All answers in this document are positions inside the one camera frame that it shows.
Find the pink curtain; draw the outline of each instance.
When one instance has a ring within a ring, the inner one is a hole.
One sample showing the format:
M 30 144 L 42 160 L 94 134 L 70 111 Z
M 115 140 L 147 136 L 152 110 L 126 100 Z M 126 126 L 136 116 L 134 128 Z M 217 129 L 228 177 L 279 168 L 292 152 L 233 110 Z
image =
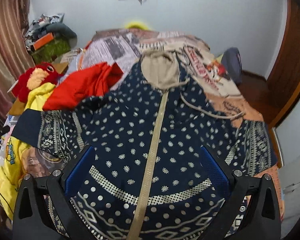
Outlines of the pink curtain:
M 9 88 L 34 66 L 27 53 L 23 33 L 28 28 L 30 0 L 0 0 L 0 123 L 11 108 Z

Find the blue textured pad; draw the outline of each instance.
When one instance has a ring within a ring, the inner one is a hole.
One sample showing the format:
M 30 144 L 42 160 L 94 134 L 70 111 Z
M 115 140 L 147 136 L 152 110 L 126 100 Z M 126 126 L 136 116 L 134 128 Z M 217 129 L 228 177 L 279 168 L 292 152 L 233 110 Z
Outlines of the blue textured pad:
M 202 146 L 202 150 L 203 158 L 201 164 L 219 196 L 227 200 L 230 197 L 230 183 L 208 150 L 204 146 Z
M 72 170 L 66 180 L 65 196 L 67 199 L 77 195 L 86 174 L 91 168 L 91 163 L 95 159 L 95 150 L 93 147 L 89 147 L 84 153 L 77 166 Z

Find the zipper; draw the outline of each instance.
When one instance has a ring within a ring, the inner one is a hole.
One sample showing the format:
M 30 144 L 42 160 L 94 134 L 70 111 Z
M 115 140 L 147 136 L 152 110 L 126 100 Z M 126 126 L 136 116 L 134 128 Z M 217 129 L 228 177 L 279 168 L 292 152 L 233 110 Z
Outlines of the zipper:
M 138 198 L 138 204 L 137 204 L 136 212 L 133 217 L 132 224 L 129 229 L 127 240 L 137 240 L 139 238 L 143 219 L 146 214 L 146 208 L 148 205 L 148 199 L 150 195 L 154 165 L 157 157 L 160 132 L 162 127 L 164 112 L 168 101 L 168 93 L 169 93 L 168 91 L 164 92 L 161 98 L 158 116 L 154 124 L 154 131 L 151 139 L 148 159 L 146 163 L 146 169 L 143 175 L 142 186 Z

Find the metal screw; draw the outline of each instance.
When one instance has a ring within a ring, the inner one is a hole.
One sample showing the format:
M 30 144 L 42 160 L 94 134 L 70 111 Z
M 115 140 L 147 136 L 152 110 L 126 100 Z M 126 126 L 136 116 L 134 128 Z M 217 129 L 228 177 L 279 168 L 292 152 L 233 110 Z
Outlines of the metal screw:
M 31 175 L 29 173 L 27 173 L 26 175 L 23 176 L 23 179 L 27 180 L 30 179 Z
M 55 176 L 55 177 L 58 177 L 59 175 L 61 174 L 61 171 L 60 170 L 55 170 L 52 175 Z
M 266 180 L 271 180 L 271 179 L 272 179 L 272 178 L 271 178 L 271 175 L 268 174 L 268 173 L 266 173 L 266 174 L 265 174 L 265 179 L 266 179 Z
M 234 171 L 234 174 L 235 174 L 237 177 L 241 177 L 241 176 L 242 176 L 242 171 L 235 170 L 235 171 Z

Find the stuffed animal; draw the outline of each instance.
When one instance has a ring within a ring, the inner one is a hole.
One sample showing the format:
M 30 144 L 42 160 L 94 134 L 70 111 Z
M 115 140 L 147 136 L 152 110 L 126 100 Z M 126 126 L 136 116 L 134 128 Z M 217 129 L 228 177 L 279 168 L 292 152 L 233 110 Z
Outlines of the stuffed animal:
M 44 62 L 22 74 L 13 92 L 18 96 L 20 102 L 26 103 L 31 90 L 47 82 L 56 85 L 61 76 L 62 74 L 59 74 L 51 64 Z

